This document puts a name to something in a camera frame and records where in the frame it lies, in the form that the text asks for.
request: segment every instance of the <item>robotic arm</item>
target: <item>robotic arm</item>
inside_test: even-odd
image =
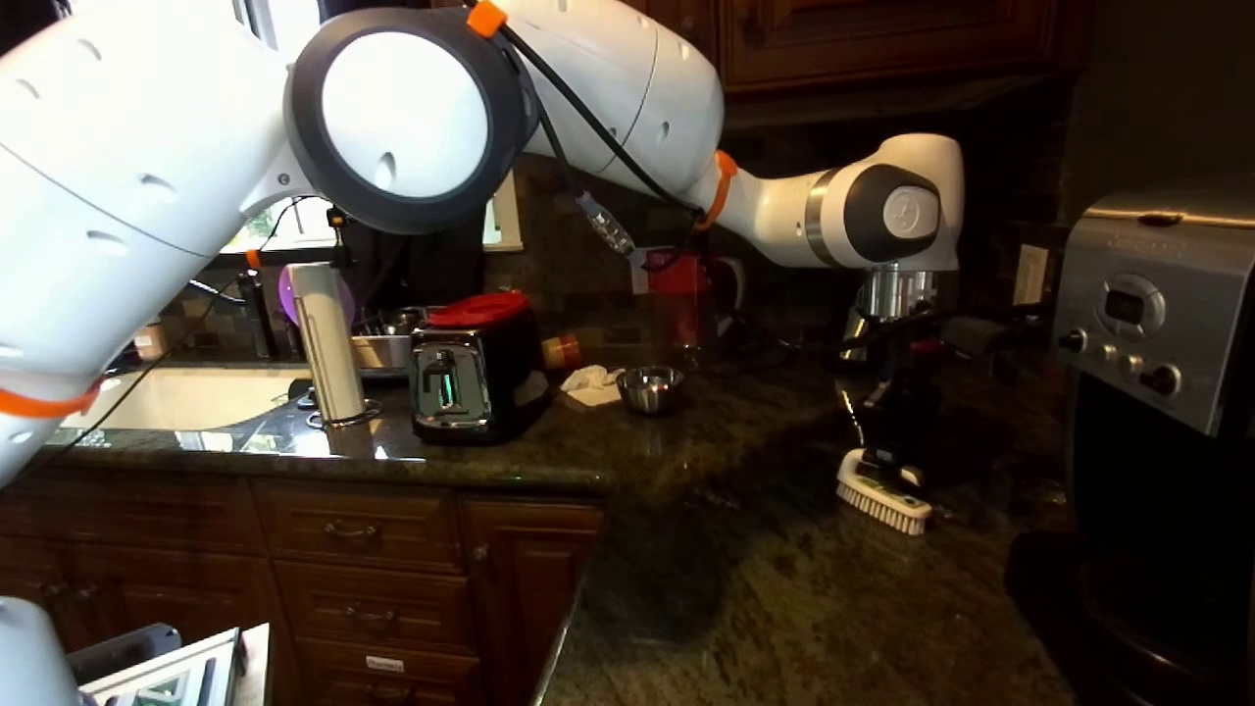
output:
[[[479,216],[518,152],[550,152],[707,208],[782,267],[871,272],[875,319],[901,319],[957,267],[949,138],[761,182],[719,159],[715,67],[635,7],[497,0],[472,17],[475,32],[468,7],[349,14],[285,67],[205,0],[116,0],[4,54],[0,488],[280,195],[323,194],[370,227],[424,234]]]

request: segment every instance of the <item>dark green countertop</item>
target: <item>dark green countertop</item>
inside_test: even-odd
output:
[[[327,476],[479,489],[604,493],[595,550],[545,706],[567,703],[1072,703],[1004,594],[1012,516],[1041,450],[1060,450],[1025,389],[947,378],[927,461],[949,476],[940,522],[901,539],[837,502],[851,442],[833,378],[809,363],[707,369],[663,421],[552,399],[518,438],[433,449],[405,389],[356,425],[284,410],[218,436],[96,431],[39,466]]]

